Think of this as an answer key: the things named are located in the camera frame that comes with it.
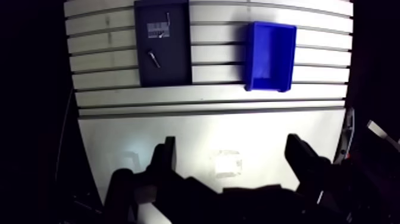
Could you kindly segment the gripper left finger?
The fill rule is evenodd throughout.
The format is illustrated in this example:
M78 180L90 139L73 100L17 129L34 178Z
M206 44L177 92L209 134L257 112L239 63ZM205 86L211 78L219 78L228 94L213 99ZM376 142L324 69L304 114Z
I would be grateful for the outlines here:
M195 178L176 171L176 139L158 144L145 171L122 168L113 172L108 187L104 223L138 222L139 205L151 203L171 223L216 223L217 193Z

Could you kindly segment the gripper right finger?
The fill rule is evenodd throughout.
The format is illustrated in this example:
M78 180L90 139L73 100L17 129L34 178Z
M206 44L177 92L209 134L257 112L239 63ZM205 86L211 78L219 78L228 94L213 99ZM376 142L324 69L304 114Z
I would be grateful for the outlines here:
M331 163L294 133L287 136L285 159L299 180L298 193L344 223L358 222L361 176L351 163Z

